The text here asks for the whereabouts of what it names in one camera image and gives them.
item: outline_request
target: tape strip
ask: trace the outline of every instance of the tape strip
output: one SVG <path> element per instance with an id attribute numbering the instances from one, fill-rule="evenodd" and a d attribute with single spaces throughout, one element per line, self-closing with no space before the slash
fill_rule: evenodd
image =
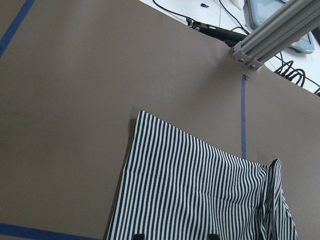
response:
<path id="1" fill-rule="evenodd" d="M 246 153 L 246 82 L 247 76 L 242 76 L 241 83 L 241 154 L 242 158 L 247 158 Z"/>
<path id="2" fill-rule="evenodd" d="M 17 32 L 19 26 L 25 19 L 28 11 L 34 4 L 35 0 L 26 0 L 21 7 L 20 11 L 18 12 L 17 16 L 15 16 L 13 22 L 9 26 L 9 28 L 6 30 L 5 34 L 0 40 L 0 58 L 4 54 L 6 48 L 8 47 L 11 39 L 14 37 L 15 33 Z"/>
<path id="3" fill-rule="evenodd" d="M 91 237 L 70 235 L 54 231 L 45 231 L 5 223 L 0 223 L 0 235 L 33 240 L 100 240 Z"/>

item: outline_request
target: black cable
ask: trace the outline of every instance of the black cable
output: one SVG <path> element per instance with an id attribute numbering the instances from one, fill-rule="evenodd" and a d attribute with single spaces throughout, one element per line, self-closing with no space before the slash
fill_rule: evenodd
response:
<path id="1" fill-rule="evenodd" d="M 172 14 L 175 14 L 175 15 L 178 15 L 178 16 L 181 16 L 181 17 L 184 17 L 184 18 L 189 18 L 189 19 L 191 19 L 192 21 L 196 21 L 196 20 L 192 19 L 192 18 L 189 17 L 189 16 L 185 16 L 185 15 L 182 15 L 182 14 L 180 14 L 180 13 L 177 13 L 177 12 L 174 12 L 174 11 L 171 11 L 171 10 L 168 10 L 168 9 L 164 8 L 163 6 L 161 6 L 161 5 L 159 5 L 158 3 L 156 3 L 155 0 L 152 0 L 152 1 L 153 1 L 153 3 L 154 3 L 155 5 L 157 5 L 159 8 L 161 8 L 161 9 L 163 9 L 163 10 L 169 12 L 169 13 L 172 13 Z"/>
<path id="2" fill-rule="evenodd" d="M 285 61 L 284 61 L 284 56 L 282 56 L 282 52 L 280 52 L 280 57 L 281 57 L 282 63 L 284 63 Z"/>
<path id="3" fill-rule="evenodd" d="M 242 26 L 242 24 L 239 22 L 239 20 L 238 20 L 235 16 L 233 16 L 231 12 L 228 11 L 228 9 L 225 7 L 225 5 L 222 4 L 221 0 L 219 0 L 219 3 L 220 3 L 221 6 L 223 7 L 223 9 L 224 9 L 231 17 L 233 17 L 233 18 L 237 21 L 237 23 L 240 25 L 240 27 L 243 29 L 243 31 L 244 31 L 247 35 L 249 35 L 250 33 L 244 28 L 244 26 Z"/>
<path id="4" fill-rule="evenodd" d="M 242 31 L 245 32 L 245 30 L 244 30 L 241 26 L 236 26 L 236 27 L 232 28 L 230 31 L 233 31 L 233 30 L 235 30 L 235 29 L 241 29 Z"/>
<path id="5" fill-rule="evenodd" d="M 274 73 L 284 77 L 286 75 L 286 73 L 289 71 L 289 69 L 292 67 L 293 64 L 294 64 L 294 61 L 292 61 L 292 60 L 287 61 L 287 62 L 282 62 L 282 65 L 277 70 L 275 70 Z M 283 70 L 283 68 L 285 66 L 288 66 L 288 68 L 284 72 L 281 73 L 281 71 Z"/>
<path id="6" fill-rule="evenodd" d="M 305 73 L 305 71 L 304 71 L 303 69 L 301 69 L 301 68 L 298 68 L 298 69 L 295 69 L 295 70 L 289 72 L 289 73 L 286 75 L 286 79 L 288 79 L 290 82 L 292 82 L 292 80 L 293 80 L 295 77 L 297 77 L 297 76 L 299 76 L 299 79 L 298 79 L 298 81 L 296 81 L 295 84 L 298 85 L 298 84 L 300 83 L 300 80 L 302 79 L 302 82 L 301 82 L 300 87 L 303 87 L 304 84 L 305 84 L 305 80 L 306 80 L 306 73 Z"/>
<path id="7" fill-rule="evenodd" d="M 281 62 L 282 62 L 282 68 L 286 65 L 286 62 L 283 60 L 283 58 L 281 59 L 280 57 L 278 57 L 277 55 L 275 55 L 275 57 L 277 58 L 277 59 L 279 59 Z M 293 68 L 292 67 L 292 65 L 289 65 L 289 68 L 290 69 L 292 69 L 292 70 L 296 70 L 295 68 Z M 318 84 L 318 83 L 316 83 L 315 81 L 312 81 L 310 78 L 308 78 L 308 77 L 305 77 L 305 79 L 307 79 L 307 80 L 309 80 L 310 82 L 312 82 L 313 84 L 315 84 L 315 85 L 317 85 L 319 88 L 314 92 L 314 94 L 317 94 L 319 91 L 320 91 L 320 85 Z"/>

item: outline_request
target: garment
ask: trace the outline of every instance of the garment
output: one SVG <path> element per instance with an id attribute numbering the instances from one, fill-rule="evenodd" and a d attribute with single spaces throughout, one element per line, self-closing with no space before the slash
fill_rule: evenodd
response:
<path id="1" fill-rule="evenodd" d="M 108 240 L 297 240 L 270 166 L 219 150 L 140 111 Z"/>

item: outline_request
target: gray device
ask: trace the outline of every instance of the gray device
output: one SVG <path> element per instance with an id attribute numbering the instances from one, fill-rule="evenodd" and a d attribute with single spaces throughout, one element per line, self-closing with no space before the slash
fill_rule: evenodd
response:
<path id="1" fill-rule="evenodd" d="M 250 26 L 256 29 L 288 0 L 247 0 Z M 311 32 L 290 45 L 299 53 L 311 54 L 315 51 Z"/>

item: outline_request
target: stripe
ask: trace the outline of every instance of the stripe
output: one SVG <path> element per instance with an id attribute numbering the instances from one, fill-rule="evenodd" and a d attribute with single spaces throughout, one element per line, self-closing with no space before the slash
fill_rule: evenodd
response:
<path id="1" fill-rule="evenodd" d="M 108 240 L 297 240 L 281 163 L 231 155 L 139 113 Z"/>
<path id="2" fill-rule="evenodd" d="M 0 223 L 0 235 L 33 240 L 98 240 L 96 238 L 45 231 L 24 226 Z"/>
<path id="3" fill-rule="evenodd" d="M 247 158 L 246 154 L 246 82 L 247 76 L 242 76 L 241 82 L 241 156 Z"/>
<path id="4" fill-rule="evenodd" d="M 4 35 L 2 36 L 0 40 L 0 58 L 4 54 L 6 48 L 8 47 L 11 39 L 16 34 L 18 28 L 20 27 L 21 23 L 25 19 L 27 13 L 29 12 L 30 8 L 34 4 L 35 0 L 26 0 L 21 7 L 18 14 L 15 16 L 13 22 L 9 26 L 9 28 L 6 30 Z"/>

